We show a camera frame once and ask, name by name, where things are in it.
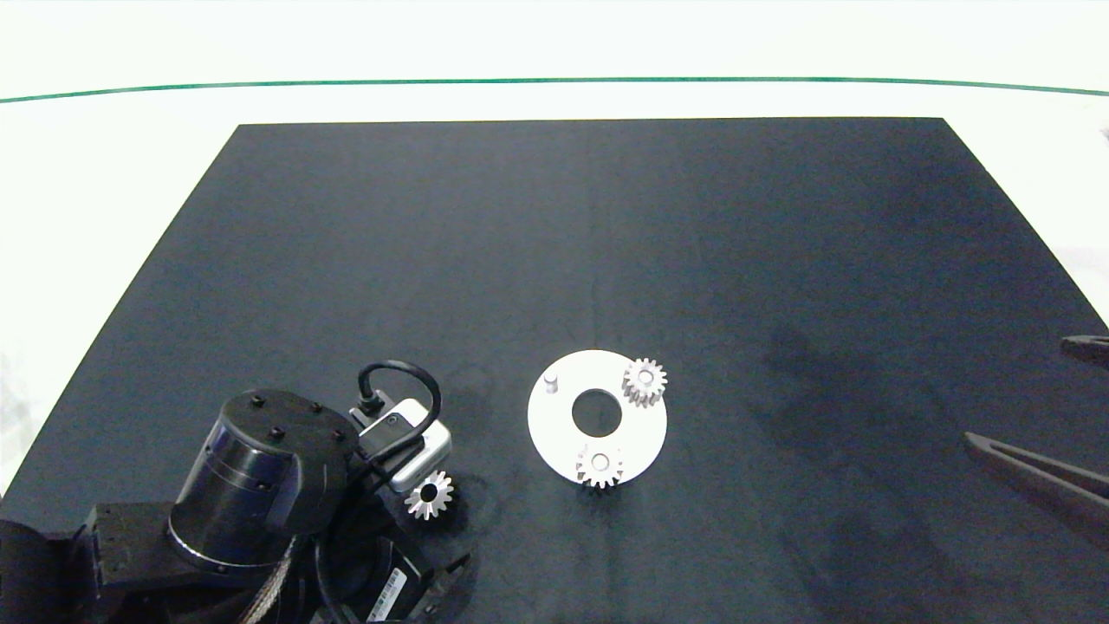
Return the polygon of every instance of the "black tabletop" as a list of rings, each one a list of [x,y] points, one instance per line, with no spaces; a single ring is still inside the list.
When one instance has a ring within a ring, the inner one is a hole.
[[[445,390],[462,622],[1109,621],[1109,555],[960,434],[1109,467],[1106,328],[935,119],[240,127],[93,344],[0,512],[175,498],[228,397]],[[657,358],[669,430],[608,497],[528,434],[569,352]]]

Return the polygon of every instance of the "white circular plate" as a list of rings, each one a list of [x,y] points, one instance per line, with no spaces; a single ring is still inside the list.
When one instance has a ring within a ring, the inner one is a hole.
[[[603,452],[623,461],[625,483],[639,477],[662,451],[667,439],[667,405],[639,407],[623,396],[623,374],[632,360],[601,350],[578,351],[547,367],[528,401],[528,430],[539,456],[554,472],[577,479],[578,454],[586,446],[591,453]],[[620,405],[620,426],[612,433],[594,438],[573,423],[573,402],[584,392],[600,390]]]

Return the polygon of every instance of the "label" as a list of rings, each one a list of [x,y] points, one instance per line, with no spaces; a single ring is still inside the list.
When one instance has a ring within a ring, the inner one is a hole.
[[[389,573],[389,580],[385,582],[385,587],[381,587],[380,595],[377,596],[377,602],[374,603],[374,608],[369,610],[369,617],[366,618],[366,622],[388,620],[389,612],[393,611],[393,605],[396,604],[397,596],[400,595],[400,590],[405,589],[407,581],[408,575],[399,567],[394,567],[393,572]]]

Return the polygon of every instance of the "gear hole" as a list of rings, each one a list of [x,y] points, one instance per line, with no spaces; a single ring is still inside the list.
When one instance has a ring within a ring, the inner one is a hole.
[[[428,483],[419,489],[419,500],[425,503],[430,503],[435,500],[435,497],[439,493],[439,489],[435,487],[434,483]]]
[[[586,436],[604,438],[620,427],[620,402],[603,390],[587,390],[573,401],[573,424]]]

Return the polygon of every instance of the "silver gear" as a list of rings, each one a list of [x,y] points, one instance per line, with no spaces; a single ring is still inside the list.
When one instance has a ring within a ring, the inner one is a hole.
[[[582,485],[604,490],[620,483],[623,479],[623,460],[620,450],[614,452],[590,451],[587,446],[578,453],[576,474]]]
[[[428,485],[435,488],[435,494],[430,501],[424,500],[424,488]],[[416,518],[423,520],[438,518],[439,512],[446,511],[447,503],[454,500],[450,497],[450,493],[454,491],[455,487],[450,484],[450,478],[447,477],[447,473],[442,471],[433,472],[405,499],[405,507],[408,508],[408,513]]]
[[[667,391],[667,372],[654,360],[640,358],[628,366],[621,388],[633,405],[654,406]]]

